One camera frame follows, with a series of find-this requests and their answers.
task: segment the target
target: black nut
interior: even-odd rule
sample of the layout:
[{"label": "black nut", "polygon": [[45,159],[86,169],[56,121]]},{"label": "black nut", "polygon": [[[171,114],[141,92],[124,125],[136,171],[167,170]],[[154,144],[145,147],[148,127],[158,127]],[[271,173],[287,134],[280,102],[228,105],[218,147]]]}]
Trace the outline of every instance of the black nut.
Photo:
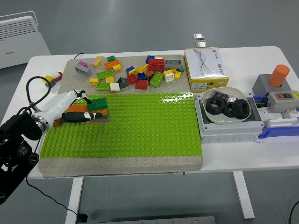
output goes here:
[{"label": "black nut", "polygon": [[228,102],[224,105],[224,111],[223,114],[229,118],[233,118],[233,102]]},{"label": "black nut", "polygon": [[237,99],[233,103],[233,114],[238,119],[245,119],[249,116],[249,105],[244,99]]},{"label": "black nut", "polygon": [[211,97],[206,101],[206,111],[212,115],[223,113],[225,102],[219,97]]}]

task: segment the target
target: blue lego brick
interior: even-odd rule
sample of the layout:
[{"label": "blue lego brick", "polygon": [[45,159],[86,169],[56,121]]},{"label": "blue lego brick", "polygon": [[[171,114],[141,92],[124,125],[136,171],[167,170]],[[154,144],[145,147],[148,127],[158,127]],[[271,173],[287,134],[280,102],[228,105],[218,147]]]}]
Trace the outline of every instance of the blue lego brick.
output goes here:
[{"label": "blue lego brick", "polygon": [[131,67],[129,67],[129,68],[126,69],[127,76],[129,75],[129,71],[131,71],[133,69],[135,69],[133,66],[131,66]]},{"label": "blue lego brick", "polygon": [[146,80],[146,75],[144,72],[137,73],[138,80]]},{"label": "blue lego brick", "polygon": [[146,64],[149,63],[150,59],[155,59],[155,56],[148,55],[148,57],[146,58]]}]

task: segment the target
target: yellow box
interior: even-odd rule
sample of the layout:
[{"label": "yellow box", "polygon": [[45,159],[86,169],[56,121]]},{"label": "yellow box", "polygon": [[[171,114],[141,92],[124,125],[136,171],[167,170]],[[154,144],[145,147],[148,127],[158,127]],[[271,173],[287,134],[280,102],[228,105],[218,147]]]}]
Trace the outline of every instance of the yellow box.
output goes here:
[{"label": "yellow box", "polygon": [[184,58],[191,92],[227,86],[229,78],[218,48],[186,49]]}]

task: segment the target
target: gray plastic base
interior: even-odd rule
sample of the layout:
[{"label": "gray plastic base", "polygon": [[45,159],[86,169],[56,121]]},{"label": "gray plastic base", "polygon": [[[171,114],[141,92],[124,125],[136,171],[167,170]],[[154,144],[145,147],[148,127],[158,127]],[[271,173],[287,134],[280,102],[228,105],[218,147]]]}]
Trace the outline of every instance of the gray plastic base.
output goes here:
[{"label": "gray plastic base", "polygon": [[272,74],[258,75],[256,82],[252,87],[254,95],[266,95],[269,92],[277,91],[291,91],[288,82],[285,80],[280,87],[273,87],[268,83],[268,80]]}]

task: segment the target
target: orange lego brick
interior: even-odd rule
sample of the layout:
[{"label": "orange lego brick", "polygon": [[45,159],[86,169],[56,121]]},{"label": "orange lego brick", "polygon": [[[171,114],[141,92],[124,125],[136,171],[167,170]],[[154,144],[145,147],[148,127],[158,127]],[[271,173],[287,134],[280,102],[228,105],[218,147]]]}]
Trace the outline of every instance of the orange lego brick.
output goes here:
[{"label": "orange lego brick", "polygon": [[120,62],[118,60],[115,60],[115,61],[105,63],[104,66],[105,66],[106,70],[109,70],[109,69],[112,69],[113,66],[115,66],[117,64],[120,64]]}]

